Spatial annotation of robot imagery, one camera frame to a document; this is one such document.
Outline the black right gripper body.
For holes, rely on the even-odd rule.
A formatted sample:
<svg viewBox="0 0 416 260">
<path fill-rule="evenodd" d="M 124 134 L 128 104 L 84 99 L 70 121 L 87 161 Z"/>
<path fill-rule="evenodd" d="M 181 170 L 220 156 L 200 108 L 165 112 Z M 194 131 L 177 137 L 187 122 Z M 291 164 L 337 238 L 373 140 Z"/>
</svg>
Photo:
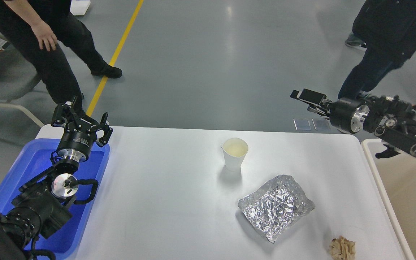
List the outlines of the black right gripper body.
<svg viewBox="0 0 416 260">
<path fill-rule="evenodd" d="M 363 102 L 342 98 L 330 105 L 330 124 L 341 132 L 355 134 L 363 128 L 369 112 Z"/>
</svg>

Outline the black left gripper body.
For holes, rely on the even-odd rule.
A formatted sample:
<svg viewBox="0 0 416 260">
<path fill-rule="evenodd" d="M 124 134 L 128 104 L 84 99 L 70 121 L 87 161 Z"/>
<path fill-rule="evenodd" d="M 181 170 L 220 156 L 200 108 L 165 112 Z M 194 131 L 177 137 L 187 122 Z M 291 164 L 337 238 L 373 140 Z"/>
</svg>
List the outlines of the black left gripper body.
<svg viewBox="0 0 416 260">
<path fill-rule="evenodd" d="M 64 132 L 56 150 L 58 156 L 78 163 L 87 161 L 95 141 L 95 137 L 88 131 L 92 126 L 89 122 L 61 125 Z"/>
</svg>

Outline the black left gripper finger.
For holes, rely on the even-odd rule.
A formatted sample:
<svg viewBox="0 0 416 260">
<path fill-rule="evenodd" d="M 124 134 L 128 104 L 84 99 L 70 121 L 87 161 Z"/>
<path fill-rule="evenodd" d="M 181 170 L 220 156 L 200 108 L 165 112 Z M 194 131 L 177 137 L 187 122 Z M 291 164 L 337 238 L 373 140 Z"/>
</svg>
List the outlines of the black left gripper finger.
<svg viewBox="0 0 416 260">
<path fill-rule="evenodd" d="M 81 128 L 85 124 L 73 108 L 77 98 L 77 96 L 74 96 L 71 101 L 65 102 L 64 104 L 59 103 L 56 106 L 51 119 L 51 126 L 61 128 Z"/>
<path fill-rule="evenodd" d="M 93 123 L 90 127 L 90 136 L 92 137 L 94 143 L 96 143 L 99 147 L 103 147 L 108 144 L 113 133 L 113 128 L 111 128 L 107 122 L 108 115 L 109 113 L 105 112 L 102 115 L 101 121 L 99 123 Z"/>
</svg>

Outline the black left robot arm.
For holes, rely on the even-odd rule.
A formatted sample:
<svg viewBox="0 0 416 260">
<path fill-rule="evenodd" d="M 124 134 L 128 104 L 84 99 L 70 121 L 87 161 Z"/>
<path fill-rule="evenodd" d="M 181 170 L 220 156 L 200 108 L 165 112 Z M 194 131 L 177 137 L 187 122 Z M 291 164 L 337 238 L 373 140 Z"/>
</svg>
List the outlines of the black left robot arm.
<svg viewBox="0 0 416 260">
<path fill-rule="evenodd" d="M 77 179 L 81 162 L 87 161 L 94 144 L 105 146 L 113 129 L 104 113 L 101 121 L 81 117 L 72 101 L 59 103 L 53 112 L 51 125 L 64 132 L 55 152 L 52 166 L 20 186 L 20 194 L 12 200 L 14 208 L 0 213 L 0 260 L 36 260 L 45 256 L 56 259 L 49 250 L 37 250 L 39 237 L 49 238 L 71 218 L 69 208 L 91 202 L 99 181 Z"/>
</svg>

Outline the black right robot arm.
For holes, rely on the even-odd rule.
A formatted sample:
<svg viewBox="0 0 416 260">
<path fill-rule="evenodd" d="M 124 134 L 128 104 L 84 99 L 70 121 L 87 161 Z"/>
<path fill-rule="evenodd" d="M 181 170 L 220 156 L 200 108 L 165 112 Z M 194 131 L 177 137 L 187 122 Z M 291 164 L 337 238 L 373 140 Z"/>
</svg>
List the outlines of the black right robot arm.
<svg viewBox="0 0 416 260">
<path fill-rule="evenodd" d="M 416 105 L 398 96 L 358 94 L 356 99 L 333 102 L 325 94 L 303 89 L 292 91 L 290 97 L 306 103 L 310 112 L 324 117 L 343 133 L 363 130 L 383 140 L 386 150 L 375 155 L 378 159 L 400 152 L 416 158 Z"/>
</svg>

